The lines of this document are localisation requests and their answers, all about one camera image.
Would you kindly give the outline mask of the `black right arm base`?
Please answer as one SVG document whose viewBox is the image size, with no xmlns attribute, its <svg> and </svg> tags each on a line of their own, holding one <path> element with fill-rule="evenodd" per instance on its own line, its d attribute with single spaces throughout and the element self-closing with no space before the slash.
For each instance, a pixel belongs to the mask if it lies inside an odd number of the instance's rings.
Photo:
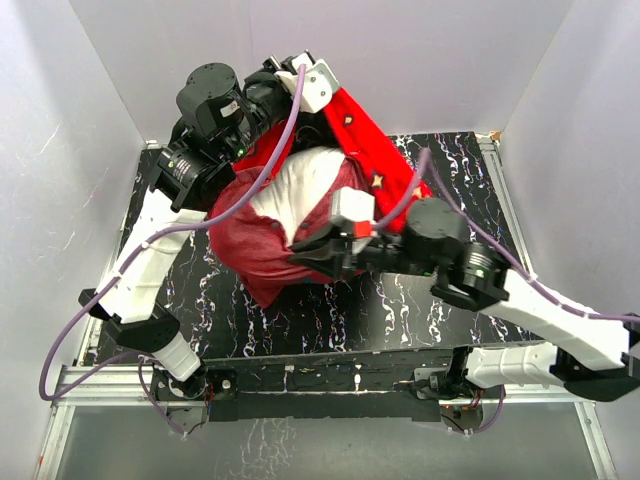
<svg viewBox="0 0 640 480">
<path fill-rule="evenodd" d="M 442 422 L 455 433 L 471 435 L 487 430 L 497 421 L 506 399 L 506 389 L 503 385 L 480 387 L 465 378 L 466 372 L 466 369 L 435 371 L 420 368 L 408 380 L 395 381 L 393 390 L 406 391 L 418 400 L 444 402 L 445 405 L 440 406 Z M 493 393 L 497 404 L 487 417 L 483 401 Z"/>
</svg>

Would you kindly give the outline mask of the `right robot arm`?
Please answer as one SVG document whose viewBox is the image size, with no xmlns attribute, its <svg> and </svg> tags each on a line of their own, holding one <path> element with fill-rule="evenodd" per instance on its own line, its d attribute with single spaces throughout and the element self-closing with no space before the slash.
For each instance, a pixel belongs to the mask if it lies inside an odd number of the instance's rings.
<svg viewBox="0 0 640 480">
<path fill-rule="evenodd" d="M 437 399 L 466 397 L 506 384 L 560 386 L 583 399 L 613 402 L 639 387 L 635 316 L 606 319 L 519 272 L 497 245 L 472 241 L 463 215 L 438 198 L 408 209 L 398 235 L 367 222 L 331 219 L 292 245 L 288 260 L 332 279 L 384 272 L 433 276 L 445 304 L 520 326 L 532 345 L 453 349 L 445 369 L 415 373 L 409 387 Z"/>
</svg>

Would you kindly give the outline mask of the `white pillow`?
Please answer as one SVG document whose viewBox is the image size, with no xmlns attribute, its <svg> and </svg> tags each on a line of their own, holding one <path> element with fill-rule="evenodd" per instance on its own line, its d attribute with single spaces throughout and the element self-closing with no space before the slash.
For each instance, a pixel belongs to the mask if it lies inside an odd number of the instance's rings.
<svg viewBox="0 0 640 480">
<path fill-rule="evenodd" d="M 328 195 L 344 160 L 345 154 L 337 148 L 314 147 L 295 153 L 250 204 L 257 216 L 281 226 L 285 245 L 290 246 L 304 223 L 311 226 L 328 217 Z"/>
</svg>

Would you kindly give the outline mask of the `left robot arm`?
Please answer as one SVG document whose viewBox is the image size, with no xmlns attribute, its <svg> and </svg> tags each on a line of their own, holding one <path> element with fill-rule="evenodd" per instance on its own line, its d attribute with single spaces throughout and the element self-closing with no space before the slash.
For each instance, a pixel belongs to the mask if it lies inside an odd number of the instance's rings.
<svg viewBox="0 0 640 480">
<path fill-rule="evenodd" d="M 179 321 L 157 301 L 184 242 L 216 226 L 255 195 L 282 156 L 304 102 L 312 97 L 317 61 L 309 52 L 284 61 L 265 60 L 239 81 L 233 68 L 214 62 L 197 67 L 178 92 L 180 118 L 148 176 L 142 210 L 109 279 L 80 293 L 82 311 L 104 321 L 119 346 L 154 358 L 182 397 L 206 387 L 206 369 L 185 340 Z M 275 133 L 267 165 L 248 193 L 213 219 L 207 217 L 235 179 L 235 164 Z"/>
</svg>

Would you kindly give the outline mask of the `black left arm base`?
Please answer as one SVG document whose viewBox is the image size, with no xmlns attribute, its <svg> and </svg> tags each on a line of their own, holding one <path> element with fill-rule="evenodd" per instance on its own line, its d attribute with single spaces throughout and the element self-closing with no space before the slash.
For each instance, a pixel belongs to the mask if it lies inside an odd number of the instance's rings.
<svg viewBox="0 0 640 480">
<path fill-rule="evenodd" d="M 234 370 L 201 365 L 185 381 L 178 381 L 166 370 L 154 368 L 151 394 L 161 402 L 197 402 L 204 406 L 209 422 L 230 422 L 238 419 L 235 403 L 238 376 Z"/>
</svg>

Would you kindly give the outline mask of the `red patterned pillowcase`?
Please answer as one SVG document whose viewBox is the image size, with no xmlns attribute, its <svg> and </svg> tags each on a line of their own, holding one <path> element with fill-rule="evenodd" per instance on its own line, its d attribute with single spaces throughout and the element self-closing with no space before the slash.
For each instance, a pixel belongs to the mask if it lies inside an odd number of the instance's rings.
<svg viewBox="0 0 640 480">
<path fill-rule="evenodd" d="M 330 277 L 289 263 L 291 245 L 330 218 L 332 195 L 343 187 L 375 200 L 375 219 L 387 216 L 403 194 L 428 198 L 425 183 L 410 189 L 414 170 L 390 138 L 345 90 L 317 114 L 300 115 L 265 183 L 230 218 L 209 229 L 212 251 L 242 281 L 253 300 L 269 307 L 281 290 Z"/>
</svg>

